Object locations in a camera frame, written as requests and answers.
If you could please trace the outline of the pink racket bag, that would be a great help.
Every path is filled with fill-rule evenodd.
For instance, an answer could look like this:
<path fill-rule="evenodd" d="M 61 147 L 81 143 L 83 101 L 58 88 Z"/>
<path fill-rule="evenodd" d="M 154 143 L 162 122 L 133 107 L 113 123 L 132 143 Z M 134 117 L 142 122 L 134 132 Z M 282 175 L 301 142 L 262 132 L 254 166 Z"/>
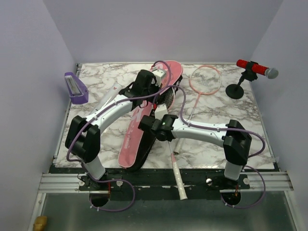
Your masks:
<path fill-rule="evenodd" d="M 152 100 L 145 100 L 134 110 L 118 156 L 118 164 L 128 171 L 140 169 L 146 161 L 156 140 L 152 130 L 155 122 L 155 108 L 161 105 L 171 107 L 176 92 L 174 88 L 166 88 L 166 86 L 180 84 L 183 67 L 177 61 L 168 60 L 164 63 L 158 62 L 151 71 L 155 74 L 159 72 L 164 74 L 161 80 L 161 89 L 164 91 L 157 96 L 155 104 Z"/>

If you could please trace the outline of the white shuttlecock tube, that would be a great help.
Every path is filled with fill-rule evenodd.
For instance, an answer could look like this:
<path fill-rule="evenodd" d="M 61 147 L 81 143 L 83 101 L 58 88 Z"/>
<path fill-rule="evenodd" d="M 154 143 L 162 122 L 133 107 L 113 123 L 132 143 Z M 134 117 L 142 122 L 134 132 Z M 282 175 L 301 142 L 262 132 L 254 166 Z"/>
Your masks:
<path fill-rule="evenodd" d="M 123 89 L 122 85 L 114 83 L 113 86 L 106 92 L 106 94 L 98 102 L 98 104 L 95 107 L 95 111 L 100 110 L 103 106 L 111 102 L 118 95 L 121 89 Z"/>

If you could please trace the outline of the pink badminton racket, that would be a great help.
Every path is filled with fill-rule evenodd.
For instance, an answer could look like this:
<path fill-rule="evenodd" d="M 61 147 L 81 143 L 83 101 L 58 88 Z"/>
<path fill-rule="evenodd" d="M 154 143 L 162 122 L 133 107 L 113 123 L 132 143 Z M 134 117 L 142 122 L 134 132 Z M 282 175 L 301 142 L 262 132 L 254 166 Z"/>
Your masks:
<path fill-rule="evenodd" d="M 198 97 L 194 103 L 191 114 L 187 120 L 184 120 L 182 124 L 181 132 L 184 131 L 186 134 L 180 136 L 179 140 L 174 148 L 174 154 L 179 154 L 185 138 L 206 141 L 218 146 L 222 146 L 223 139 L 219 133 L 219 128 L 216 125 L 210 126 L 214 130 L 203 129 L 202 125 L 198 128 L 191 125 L 191 118 L 198 105 L 199 99 L 202 95 L 213 95 L 221 86 L 221 73 L 213 66 L 202 65 L 198 67 L 189 77 L 189 85 L 192 90 L 198 93 Z"/>

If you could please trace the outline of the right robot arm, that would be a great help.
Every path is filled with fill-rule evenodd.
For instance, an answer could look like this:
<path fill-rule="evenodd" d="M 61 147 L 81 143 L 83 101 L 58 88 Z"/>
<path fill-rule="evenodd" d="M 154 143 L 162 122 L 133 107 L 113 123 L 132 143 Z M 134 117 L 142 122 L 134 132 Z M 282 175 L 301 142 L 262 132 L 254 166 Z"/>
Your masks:
<path fill-rule="evenodd" d="M 222 147 L 227 162 L 221 182 L 228 189 L 239 183 L 239 176 L 247 164 L 252 142 L 248 131 L 240 122 L 232 119 L 227 124 L 211 125 L 188 122 L 170 114 L 164 115 L 162 119 L 144 115 L 138 129 L 154 135 L 159 141 L 191 139 Z"/>

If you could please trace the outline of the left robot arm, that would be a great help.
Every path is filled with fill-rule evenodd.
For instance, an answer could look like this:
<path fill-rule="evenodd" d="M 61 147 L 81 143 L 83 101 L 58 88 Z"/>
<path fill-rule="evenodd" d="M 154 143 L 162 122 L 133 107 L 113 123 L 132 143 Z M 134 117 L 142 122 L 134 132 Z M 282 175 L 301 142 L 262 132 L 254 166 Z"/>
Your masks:
<path fill-rule="evenodd" d="M 90 173 L 90 184 L 94 189 L 102 190 L 107 183 L 105 168 L 98 157 L 101 134 L 118 118 L 141 106 L 144 100 L 152 101 L 165 76 L 165 71 L 158 69 L 141 70 L 135 81 L 122 88 L 110 103 L 87 117 L 77 115 L 72 119 L 65 147 Z"/>

